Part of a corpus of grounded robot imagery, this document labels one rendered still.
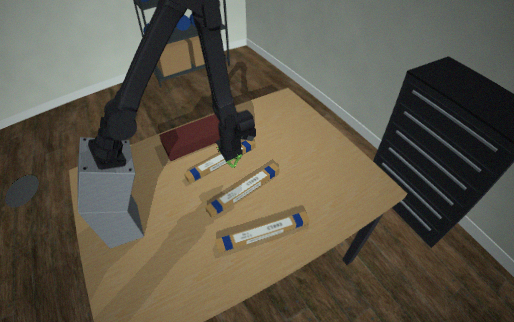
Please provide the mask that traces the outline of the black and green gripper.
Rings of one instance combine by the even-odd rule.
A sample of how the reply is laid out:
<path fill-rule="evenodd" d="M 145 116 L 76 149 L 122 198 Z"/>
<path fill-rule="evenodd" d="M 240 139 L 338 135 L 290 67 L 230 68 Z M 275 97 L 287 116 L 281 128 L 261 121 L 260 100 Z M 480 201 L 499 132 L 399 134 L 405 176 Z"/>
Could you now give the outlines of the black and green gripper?
<path fill-rule="evenodd" d="M 236 137 L 236 135 L 235 135 L 235 137 Z M 240 160 L 240 158 L 242 157 L 242 154 L 243 154 L 243 151 L 241 148 L 237 149 L 235 151 L 232 150 L 232 142 L 231 141 L 234 140 L 235 137 L 231 140 L 223 140 L 220 138 L 219 140 L 216 141 L 216 144 L 218 145 L 217 149 L 219 148 L 218 151 L 220 151 L 220 153 L 224 157 L 225 161 L 232 168 L 234 168 L 236 166 L 236 164 L 238 163 L 238 161 Z M 221 146 L 220 141 L 222 141 L 222 146 Z M 236 158 L 236 160 L 235 160 L 234 164 L 232 165 L 231 160 L 234 160 L 235 158 Z"/>

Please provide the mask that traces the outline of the brown rectangular box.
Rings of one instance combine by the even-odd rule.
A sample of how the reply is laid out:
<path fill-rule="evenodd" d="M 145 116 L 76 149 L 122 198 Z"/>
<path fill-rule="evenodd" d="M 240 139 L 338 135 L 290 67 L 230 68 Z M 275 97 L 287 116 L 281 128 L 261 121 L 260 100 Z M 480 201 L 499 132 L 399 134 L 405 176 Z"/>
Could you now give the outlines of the brown rectangular box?
<path fill-rule="evenodd" d="M 215 201 L 211 202 L 209 205 L 205 206 L 206 212 L 214 217 L 215 215 L 222 212 L 227 207 L 231 206 L 271 178 L 277 175 L 280 171 L 280 168 L 276 166 L 274 163 L 264 168 L 262 171 L 258 172 L 248 180 L 244 181 L 234 189 L 230 190 L 223 196 L 219 197 Z"/>

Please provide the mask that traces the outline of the long tan cardboard box with blue bands and white label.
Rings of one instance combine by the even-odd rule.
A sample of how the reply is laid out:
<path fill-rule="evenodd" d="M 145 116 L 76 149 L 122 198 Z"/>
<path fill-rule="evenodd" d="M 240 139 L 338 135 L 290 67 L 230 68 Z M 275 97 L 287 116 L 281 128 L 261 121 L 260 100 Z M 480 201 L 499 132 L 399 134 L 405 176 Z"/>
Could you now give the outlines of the long tan cardboard box with blue bands and white label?
<path fill-rule="evenodd" d="M 215 239 L 218 252 L 227 251 L 309 224 L 306 212 Z"/>

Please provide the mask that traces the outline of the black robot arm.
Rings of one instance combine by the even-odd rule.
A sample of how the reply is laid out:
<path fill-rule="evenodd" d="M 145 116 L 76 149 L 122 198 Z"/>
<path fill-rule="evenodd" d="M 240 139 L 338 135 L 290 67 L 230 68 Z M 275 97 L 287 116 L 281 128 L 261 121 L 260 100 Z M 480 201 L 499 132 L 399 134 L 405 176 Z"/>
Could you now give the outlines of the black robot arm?
<path fill-rule="evenodd" d="M 213 111 L 221 122 L 218 124 L 220 138 L 231 140 L 236 135 L 231 141 L 232 150 L 235 151 L 241 148 L 241 139 L 253 141 L 256 137 L 253 115 L 248 110 L 237 113 L 234 106 L 221 28 L 218 26 L 222 24 L 219 4 L 219 0 L 158 1 L 121 88 L 115 95 L 116 101 L 114 98 L 106 103 L 105 115 L 101 117 L 94 144 L 93 139 L 88 141 L 98 169 L 126 165 L 122 141 L 130 139 L 136 133 L 135 118 L 145 88 L 176 25 L 187 9 L 193 11 L 212 93 Z"/>

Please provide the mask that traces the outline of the brown cardboard box with blue bands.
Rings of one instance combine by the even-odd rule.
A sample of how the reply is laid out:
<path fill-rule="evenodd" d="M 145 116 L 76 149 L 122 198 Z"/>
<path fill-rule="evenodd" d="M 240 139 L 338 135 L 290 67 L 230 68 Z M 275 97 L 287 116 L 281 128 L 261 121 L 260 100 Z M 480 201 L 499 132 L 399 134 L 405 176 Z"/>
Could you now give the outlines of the brown cardboard box with blue bands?
<path fill-rule="evenodd" d="M 241 143 L 241 149 L 243 151 L 243 154 L 252 150 L 253 148 L 255 148 L 254 141 L 245 140 Z M 188 182 L 192 183 L 198 180 L 199 178 L 205 176 L 206 174 L 214 171 L 215 169 L 223 166 L 226 163 L 227 162 L 224 160 L 224 157 L 221 154 L 219 154 L 214 158 L 202 163 L 201 165 L 189 170 L 188 172 L 184 173 L 184 175 L 188 178 Z"/>

